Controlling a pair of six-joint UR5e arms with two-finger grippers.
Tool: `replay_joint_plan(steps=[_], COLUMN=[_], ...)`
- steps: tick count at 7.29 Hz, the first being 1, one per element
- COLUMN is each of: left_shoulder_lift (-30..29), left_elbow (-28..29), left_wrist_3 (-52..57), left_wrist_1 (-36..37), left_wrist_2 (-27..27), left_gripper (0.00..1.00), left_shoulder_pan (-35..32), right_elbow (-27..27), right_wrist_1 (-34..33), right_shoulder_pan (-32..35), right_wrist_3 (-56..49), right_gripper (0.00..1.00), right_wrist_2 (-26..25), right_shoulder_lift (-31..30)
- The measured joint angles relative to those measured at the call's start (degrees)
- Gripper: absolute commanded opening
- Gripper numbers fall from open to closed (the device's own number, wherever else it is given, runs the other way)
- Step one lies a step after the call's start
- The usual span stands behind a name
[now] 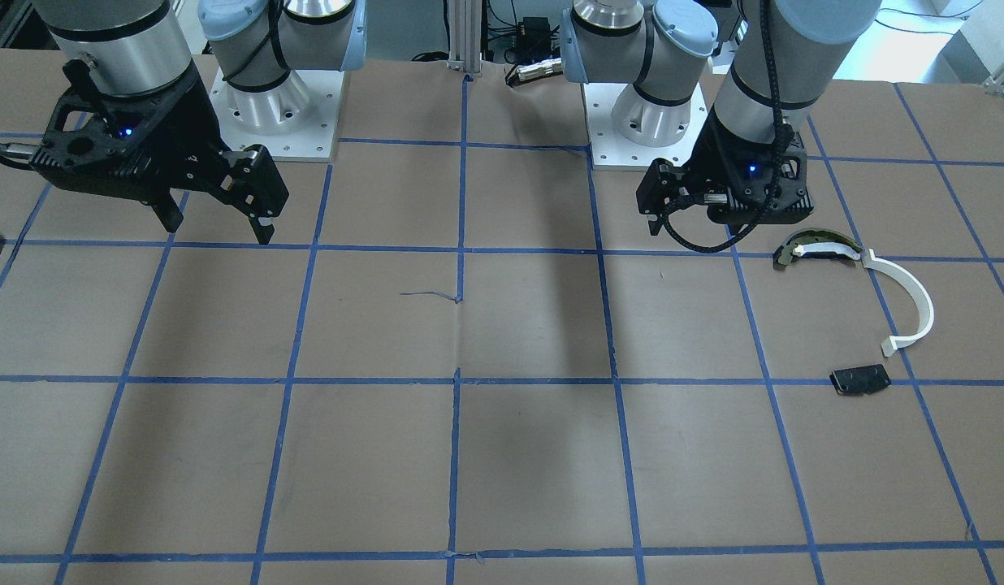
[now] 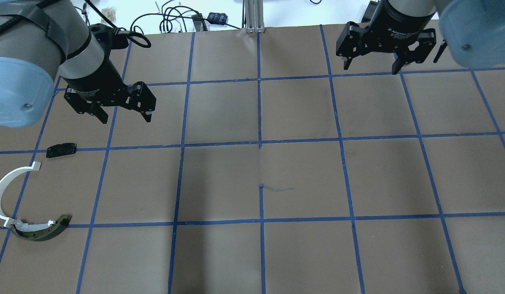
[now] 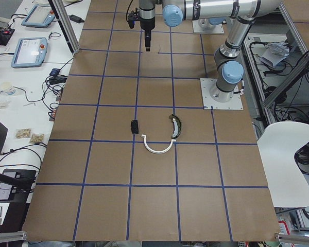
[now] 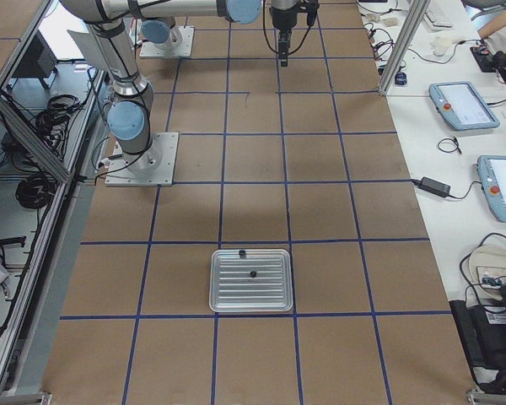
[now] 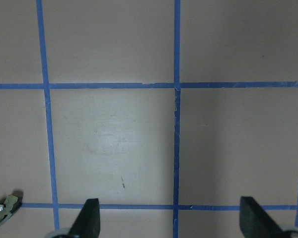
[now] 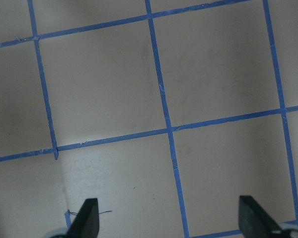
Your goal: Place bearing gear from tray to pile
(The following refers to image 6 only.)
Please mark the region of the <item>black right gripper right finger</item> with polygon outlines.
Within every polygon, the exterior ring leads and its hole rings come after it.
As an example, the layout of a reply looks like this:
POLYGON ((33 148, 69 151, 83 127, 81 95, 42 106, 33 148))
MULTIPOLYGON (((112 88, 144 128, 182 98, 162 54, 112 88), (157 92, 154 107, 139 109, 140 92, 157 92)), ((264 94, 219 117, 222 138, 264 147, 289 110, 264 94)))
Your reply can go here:
POLYGON ((250 195, 241 195, 238 204, 238 226, 245 238, 286 238, 283 230, 250 195))

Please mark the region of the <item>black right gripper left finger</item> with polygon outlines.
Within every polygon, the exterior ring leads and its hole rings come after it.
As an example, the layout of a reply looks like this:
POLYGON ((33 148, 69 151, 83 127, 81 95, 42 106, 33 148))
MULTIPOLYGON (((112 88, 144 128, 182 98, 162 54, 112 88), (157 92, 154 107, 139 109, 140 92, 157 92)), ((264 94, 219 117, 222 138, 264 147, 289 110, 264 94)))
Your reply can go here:
POLYGON ((97 238, 100 230, 98 199, 88 198, 69 227, 67 238, 97 238))

